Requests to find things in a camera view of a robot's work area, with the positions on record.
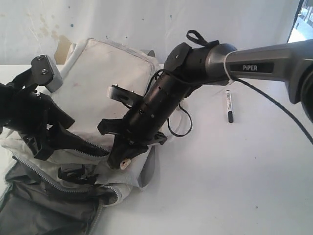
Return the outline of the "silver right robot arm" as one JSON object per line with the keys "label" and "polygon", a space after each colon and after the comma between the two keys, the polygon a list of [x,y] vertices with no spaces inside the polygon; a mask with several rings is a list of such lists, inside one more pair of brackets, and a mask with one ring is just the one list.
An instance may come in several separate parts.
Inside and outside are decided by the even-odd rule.
{"label": "silver right robot arm", "polygon": [[305,40],[255,49],[237,50],[218,41],[176,46],[164,67],[150,79],[144,95],[111,86],[111,99],[130,106],[121,119],[103,119],[102,135],[113,134],[108,165],[117,169],[126,159],[146,152],[149,145],[166,142],[160,128],[193,91],[203,85],[243,84],[248,79],[285,83],[292,104],[301,103],[313,117],[313,42]]}

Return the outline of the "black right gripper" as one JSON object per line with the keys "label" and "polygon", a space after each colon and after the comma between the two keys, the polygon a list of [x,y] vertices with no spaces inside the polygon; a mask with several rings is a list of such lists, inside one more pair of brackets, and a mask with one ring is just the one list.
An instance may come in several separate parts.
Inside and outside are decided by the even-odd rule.
{"label": "black right gripper", "polygon": [[159,129],[190,91],[191,84],[173,73],[158,70],[148,82],[143,99],[135,103],[123,118],[102,119],[97,128],[101,135],[113,134],[108,158],[111,169],[126,169],[133,158],[147,152],[147,145],[164,143]]}

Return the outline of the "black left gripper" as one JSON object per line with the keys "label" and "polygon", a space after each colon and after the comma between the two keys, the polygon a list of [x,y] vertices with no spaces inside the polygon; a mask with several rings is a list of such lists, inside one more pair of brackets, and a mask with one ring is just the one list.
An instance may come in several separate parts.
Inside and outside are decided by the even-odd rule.
{"label": "black left gripper", "polygon": [[50,96],[30,84],[31,68],[0,85],[0,127],[18,132],[35,159],[46,161],[55,150],[75,150],[104,157],[108,150],[68,131],[75,120]]}

